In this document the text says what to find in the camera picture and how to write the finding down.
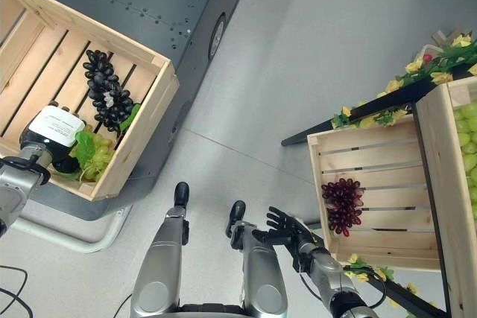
robot leg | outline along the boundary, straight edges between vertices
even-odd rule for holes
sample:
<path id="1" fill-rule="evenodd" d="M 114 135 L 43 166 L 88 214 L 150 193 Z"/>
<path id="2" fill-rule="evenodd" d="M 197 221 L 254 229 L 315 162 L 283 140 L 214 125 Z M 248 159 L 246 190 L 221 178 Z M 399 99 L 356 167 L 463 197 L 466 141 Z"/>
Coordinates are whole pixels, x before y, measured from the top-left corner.
<path id="1" fill-rule="evenodd" d="M 262 240 L 255 225 L 242 221 L 245 203 L 237 201 L 230 212 L 226 234 L 230 245 L 244 255 L 244 309 L 257 318 L 285 318 L 288 301 L 277 254 Z"/>
<path id="2" fill-rule="evenodd" d="M 179 305 L 182 245 L 189 238 L 186 206 L 189 186 L 176 186 L 174 207 L 167 212 L 142 262 L 131 297 L 131 317 L 143 318 L 176 311 Z"/>

gray floor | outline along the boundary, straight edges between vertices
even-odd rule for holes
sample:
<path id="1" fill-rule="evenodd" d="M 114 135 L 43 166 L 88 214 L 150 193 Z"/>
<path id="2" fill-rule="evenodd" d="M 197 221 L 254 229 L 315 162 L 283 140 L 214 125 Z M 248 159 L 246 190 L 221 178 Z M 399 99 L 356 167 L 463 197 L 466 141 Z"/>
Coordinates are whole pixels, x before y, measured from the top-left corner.
<path id="1" fill-rule="evenodd" d="M 474 0 L 241 0 L 174 150 L 151 195 L 134 206 L 118 240 L 81 255 L 10 230 L 1 264 L 30 276 L 22 297 L 43 317 L 112 317 L 132 289 L 142 258 L 175 184 L 189 182 L 190 242 L 184 249 L 182 302 L 238 303 L 241 255 L 223 228 L 230 205 L 244 200 L 247 219 L 265 223 L 270 204 L 305 220 L 318 217 L 306 146 L 279 141 L 310 127 L 342 104 L 371 99 L 430 43 L 437 29 L 477 28 Z M 108 218 L 84 223 L 29 203 L 25 215 L 85 238 Z M 290 317 L 329 317 L 303 288 L 279 249 Z M 400 270 L 427 300 L 443 305 L 438 273 Z M 14 290 L 20 278 L 0 275 Z M 378 295 L 359 286 L 371 303 Z M 0 307 L 7 300 L 0 296 Z M 128 305 L 119 317 L 127 317 Z M 405 317 L 385 303 L 381 317 Z M 20 308 L 4 315 L 24 317 Z"/>

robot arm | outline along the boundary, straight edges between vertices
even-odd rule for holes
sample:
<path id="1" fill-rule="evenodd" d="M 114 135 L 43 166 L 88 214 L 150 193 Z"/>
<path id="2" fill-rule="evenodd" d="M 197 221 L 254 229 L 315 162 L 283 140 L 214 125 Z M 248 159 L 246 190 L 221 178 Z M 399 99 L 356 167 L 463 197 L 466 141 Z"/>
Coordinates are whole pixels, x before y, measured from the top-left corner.
<path id="1" fill-rule="evenodd" d="M 20 216 L 31 193 L 49 181 L 47 167 L 71 159 L 75 134 L 83 128 L 73 114 L 46 106 L 23 131 L 19 154 L 0 159 L 0 237 Z"/>
<path id="2" fill-rule="evenodd" d="M 304 225 L 272 206 L 270 211 L 270 233 L 287 233 L 291 238 L 285 247 L 294 259 L 294 269 L 310 277 L 333 318 L 378 318 L 363 302 L 343 267 L 322 244 L 317 244 L 319 241 Z"/>

black cable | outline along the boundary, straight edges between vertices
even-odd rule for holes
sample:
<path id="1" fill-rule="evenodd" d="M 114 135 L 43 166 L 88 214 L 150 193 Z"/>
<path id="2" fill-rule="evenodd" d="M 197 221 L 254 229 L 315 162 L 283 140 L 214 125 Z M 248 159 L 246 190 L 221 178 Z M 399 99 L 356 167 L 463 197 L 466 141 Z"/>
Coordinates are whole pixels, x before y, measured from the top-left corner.
<path id="1" fill-rule="evenodd" d="M 132 295 L 133 295 L 133 294 L 130 294 L 129 296 L 126 297 L 126 299 L 125 299 L 124 301 L 122 301 L 122 303 L 121 303 L 121 305 L 119 306 L 118 310 L 116 311 L 116 313 L 114 313 L 113 318 L 116 318 L 116 317 L 118 316 L 118 313 L 119 313 L 119 311 L 121 310 L 122 306 L 127 302 L 127 300 L 128 300 L 129 298 L 131 298 Z"/>
<path id="2" fill-rule="evenodd" d="M 352 267 L 349 267 L 349 266 L 346 266 L 343 268 L 343 270 L 345 271 L 351 271 L 351 272 L 360 272 L 360 273 L 366 273 L 366 274 L 371 274 L 373 275 L 378 281 L 381 282 L 382 284 L 382 296 L 381 296 L 381 299 L 376 302 L 374 305 L 370 305 L 369 307 L 371 309 L 374 309 L 376 307 L 379 307 L 386 299 L 386 296 L 388 295 L 388 290 L 386 288 L 386 283 L 382 280 L 381 276 L 379 276 L 376 272 L 374 272 L 374 270 L 370 269 L 370 268 L 352 268 Z"/>
<path id="3" fill-rule="evenodd" d="M 0 268 L 5 268 L 6 270 L 15 270 L 15 271 L 19 271 L 19 272 L 22 272 L 23 275 L 24 275 L 24 278 L 23 278 L 23 283 L 22 285 L 20 286 L 20 289 L 18 290 L 18 292 L 16 292 L 16 296 L 19 296 L 20 293 L 23 291 L 23 288 L 25 287 L 26 283 L 27 283 L 27 279 L 28 279 L 28 273 L 27 271 L 23 270 L 22 268 L 18 268 L 18 267 L 12 267 L 12 266 L 3 266 L 3 265 L 0 265 Z M 1 311 L 0 311 L 0 316 L 5 313 L 7 311 L 8 308 L 10 308 L 10 306 L 16 301 L 16 298 L 12 298 L 12 300 L 10 301 L 10 303 L 8 303 L 7 307 L 3 308 Z"/>
<path id="4" fill-rule="evenodd" d="M 5 293 L 7 296 L 12 297 L 15 301 L 17 301 L 20 305 L 23 306 L 23 308 L 28 313 L 28 317 L 33 318 L 33 312 L 31 311 L 31 308 L 23 301 L 23 299 L 18 297 L 15 293 L 10 292 L 9 290 L 4 290 L 3 288 L 0 288 L 0 292 Z"/>
<path id="5" fill-rule="evenodd" d="M 313 290 L 310 288 L 310 286 L 308 286 L 308 283 L 306 283 L 306 281 L 303 278 L 303 276 L 301 275 L 301 273 L 300 273 L 300 278 L 301 278 L 301 282 L 303 282 L 303 284 L 309 290 L 309 292 L 313 295 L 313 297 L 318 299 L 320 302 L 322 302 L 323 300 L 321 299 L 321 297 L 319 295 L 317 295 L 315 292 L 313 292 Z"/>

yellow flower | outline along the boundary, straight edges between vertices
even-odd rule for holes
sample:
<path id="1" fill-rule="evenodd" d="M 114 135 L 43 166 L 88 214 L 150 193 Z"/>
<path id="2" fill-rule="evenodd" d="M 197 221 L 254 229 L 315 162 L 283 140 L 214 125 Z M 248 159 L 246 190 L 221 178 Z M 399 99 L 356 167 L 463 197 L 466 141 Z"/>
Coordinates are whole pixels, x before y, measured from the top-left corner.
<path id="1" fill-rule="evenodd" d="M 411 292 L 412 294 L 414 294 L 415 296 L 419 296 L 420 295 L 420 292 L 419 290 L 417 289 L 417 287 L 412 284 L 412 283 L 408 283 L 408 285 L 405 287 L 406 290 L 408 290 L 409 292 Z"/>
<path id="2" fill-rule="evenodd" d="M 393 308 L 398 308 L 399 307 L 397 302 L 393 301 L 391 298 L 389 299 L 389 303 L 391 304 L 391 306 L 393 306 Z"/>
<path id="3" fill-rule="evenodd" d="M 348 107 L 343 106 L 341 109 L 341 113 L 343 113 L 345 116 L 350 117 L 351 116 L 351 111 Z"/>
<path id="4" fill-rule="evenodd" d="M 358 281 L 360 282 L 368 282 L 370 279 L 367 277 L 367 274 L 366 273 L 359 273 L 358 275 L 356 275 L 356 278 L 358 279 Z"/>
<path id="5" fill-rule="evenodd" d="M 359 127 L 360 128 L 372 128 L 374 127 L 374 117 L 372 115 L 369 115 L 368 117 L 365 117 L 359 122 Z"/>
<path id="6" fill-rule="evenodd" d="M 410 74 L 412 72 L 416 72 L 421 68 L 423 65 L 423 58 L 418 57 L 413 63 L 408 63 L 408 65 L 405 67 L 405 71 Z"/>
<path id="7" fill-rule="evenodd" d="M 400 80 L 391 80 L 389 81 L 388 85 L 386 86 L 386 93 L 396 91 L 397 89 L 400 89 L 402 87 L 403 81 Z"/>
<path id="8" fill-rule="evenodd" d="M 460 46 L 461 48 L 465 48 L 472 43 L 472 39 L 470 35 L 459 35 L 457 36 L 454 41 L 452 41 L 452 46 Z"/>
<path id="9" fill-rule="evenodd" d="M 355 253 L 351 254 L 350 258 L 348 258 L 348 262 L 350 262 L 351 264 L 355 264 L 358 260 L 358 255 L 356 255 Z"/>
<path id="10" fill-rule="evenodd" d="M 468 69 L 467 71 L 473 74 L 474 76 L 477 76 L 477 63 L 474 66 L 472 66 L 470 69 Z"/>
<path id="11" fill-rule="evenodd" d="M 391 126 L 394 126 L 398 120 L 404 117 L 407 114 L 407 111 L 404 109 L 398 109 L 396 112 L 393 113 L 393 122 L 390 123 Z"/>
<path id="12" fill-rule="evenodd" d="M 454 80 L 452 74 L 449 74 L 447 72 L 432 72 L 431 77 L 432 82 L 436 85 L 441 85 L 442 83 L 447 83 Z"/>
<path id="13" fill-rule="evenodd" d="M 375 272 L 379 277 L 381 277 L 381 279 L 382 279 L 384 282 L 386 282 L 386 280 L 388 279 L 388 278 L 386 277 L 385 273 L 382 272 L 379 267 L 376 267 L 376 268 L 374 269 L 374 272 Z"/>

